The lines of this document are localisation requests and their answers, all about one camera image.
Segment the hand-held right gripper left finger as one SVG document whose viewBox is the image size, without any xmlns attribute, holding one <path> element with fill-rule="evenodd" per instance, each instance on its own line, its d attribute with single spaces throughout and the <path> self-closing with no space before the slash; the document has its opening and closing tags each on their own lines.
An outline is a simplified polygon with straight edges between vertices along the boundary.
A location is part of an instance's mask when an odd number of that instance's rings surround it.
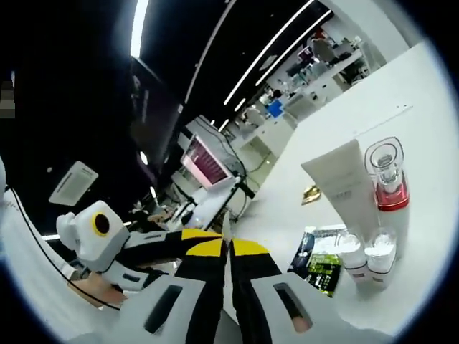
<svg viewBox="0 0 459 344">
<path fill-rule="evenodd" d="M 220 235 L 189 235 L 174 275 L 126 300 L 109 330 L 86 343 L 213 343 L 223 308 L 227 246 Z"/>
</svg>

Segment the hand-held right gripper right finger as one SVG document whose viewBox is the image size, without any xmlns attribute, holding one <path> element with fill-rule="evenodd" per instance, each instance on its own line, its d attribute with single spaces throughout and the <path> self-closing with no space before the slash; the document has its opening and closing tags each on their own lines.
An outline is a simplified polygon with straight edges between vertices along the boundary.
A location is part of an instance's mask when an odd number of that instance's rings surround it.
<svg viewBox="0 0 459 344">
<path fill-rule="evenodd" d="M 340 318 L 330 298 L 282 273 L 262 245 L 230 242 L 232 304 L 244 343 L 379 343 L 380 333 Z"/>
</svg>

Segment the person's left hand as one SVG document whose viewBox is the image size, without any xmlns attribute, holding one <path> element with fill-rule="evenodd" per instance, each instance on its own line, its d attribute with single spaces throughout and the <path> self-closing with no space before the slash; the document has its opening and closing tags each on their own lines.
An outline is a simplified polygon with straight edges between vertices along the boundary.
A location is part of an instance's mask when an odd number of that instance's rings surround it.
<svg viewBox="0 0 459 344">
<path fill-rule="evenodd" d="M 91 272 L 86 279 L 74 281 L 74 284 L 73 290 L 95 307 L 101 307 L 104 303 L 121 306 L 126 300 L 122 292 L 95 272 Z"/>
</svg>

